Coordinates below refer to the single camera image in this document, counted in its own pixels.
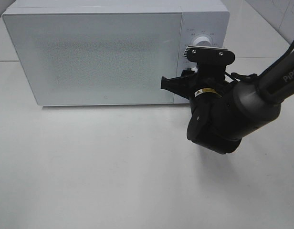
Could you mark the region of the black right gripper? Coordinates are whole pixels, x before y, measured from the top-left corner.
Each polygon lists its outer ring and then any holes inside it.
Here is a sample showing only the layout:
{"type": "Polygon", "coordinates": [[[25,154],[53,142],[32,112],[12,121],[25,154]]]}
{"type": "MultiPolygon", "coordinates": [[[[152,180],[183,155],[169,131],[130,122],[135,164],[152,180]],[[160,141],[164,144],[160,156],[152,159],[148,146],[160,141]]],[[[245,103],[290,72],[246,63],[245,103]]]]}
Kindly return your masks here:
{"type": "Polygon", "coordinates": [[[201,64],[197,71],[187,68],[180,77],[161,77],[160,89],[170,91],[185,99],[193,97],[195,91],[203,88],[214,89],[220,96],[233,89],[233,82],[225,80],[226,66],[201,64]]]}

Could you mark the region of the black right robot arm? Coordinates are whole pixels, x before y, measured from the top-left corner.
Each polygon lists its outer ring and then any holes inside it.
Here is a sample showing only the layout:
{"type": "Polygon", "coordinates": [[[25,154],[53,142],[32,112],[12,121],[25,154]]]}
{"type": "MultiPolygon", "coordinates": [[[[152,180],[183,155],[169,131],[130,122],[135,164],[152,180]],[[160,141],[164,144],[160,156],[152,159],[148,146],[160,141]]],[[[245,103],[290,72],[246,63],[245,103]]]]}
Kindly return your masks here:
{"type": "Polygon", "coordinates": [[[294,40],[261,74],[227,73],[235,60],[224,48],[188,46],[184,57],[197,65],[161,88],[189,101],[187,139],[219,154],[234,152],[242,138],[274,121],[294,94],[294,40]]]}

